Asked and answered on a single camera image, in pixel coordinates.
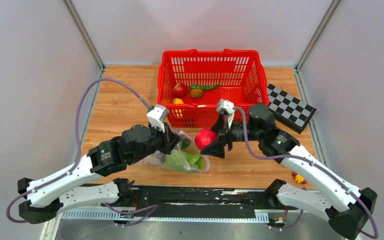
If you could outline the green white napa cabbage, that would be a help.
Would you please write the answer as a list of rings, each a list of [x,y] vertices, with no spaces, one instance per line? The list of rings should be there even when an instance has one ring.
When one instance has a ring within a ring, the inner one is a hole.
[[[205,160],[200,154],[173,150],[170,155],[165,156],[162,165],[179,172],[194,173],[205,169]]]

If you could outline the clear zip top bag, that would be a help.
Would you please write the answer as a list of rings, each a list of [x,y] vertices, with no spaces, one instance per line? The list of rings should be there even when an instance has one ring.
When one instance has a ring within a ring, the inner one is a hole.
[[[171,151],[171,154],[156,151],[141,160],[139,164],[146,167],[165,168],[188,174],[207,172],[210,168],[210,160],[208,156],[200,153],[192,136],[181,129],[174,129],[173,131],[181,136],[182,140]]]

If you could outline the yellow lemon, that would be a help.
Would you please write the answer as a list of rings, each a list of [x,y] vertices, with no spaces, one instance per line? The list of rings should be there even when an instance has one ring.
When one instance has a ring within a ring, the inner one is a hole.
[[[172,104],[174,104],[174,105],[183,105],[184,101],[181,98],[174,98],[172,100]]]

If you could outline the brown yellow fruit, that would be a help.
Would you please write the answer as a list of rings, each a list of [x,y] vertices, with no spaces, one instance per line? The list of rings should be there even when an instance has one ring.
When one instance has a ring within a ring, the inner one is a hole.
[[[198,99],[203,95],[203,90],[201,88],[192,88],[189,92],[191,98]]]

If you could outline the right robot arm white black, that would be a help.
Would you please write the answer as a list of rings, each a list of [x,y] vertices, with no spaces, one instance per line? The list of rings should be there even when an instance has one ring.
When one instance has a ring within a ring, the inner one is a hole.
[[[275,160],[317,189],[313,193],[277,179],[266,189],[265,201],[270,208],[284,205],[318,216],[348,240],[356,239],[365,224],[371,223],[371,238],[379,237],[373,218],[377,193],[346,181],[323,165],[295,137],[276,126],[268,106],[254,104],[245,112],[222,99],[216,110],[219,117],[214,125],[202,129],[194,139],[201,154],[224,158],[234,142],[248,145],[256,141],[261,160]]]

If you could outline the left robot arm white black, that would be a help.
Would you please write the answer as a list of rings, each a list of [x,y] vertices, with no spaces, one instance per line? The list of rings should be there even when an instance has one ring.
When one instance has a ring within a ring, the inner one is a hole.
[[[172,132],[167,123],[163,130],[137,124],[48,177],[20,179],[18,192],[25,201],[19,204],[18,214],[23,223],[40,224],[86,205],[129,206],[134,195],[128,179],[117,178],[102,185],[88,182],[124,171],[154,153],[169,155],[181,142],[182,137]]]

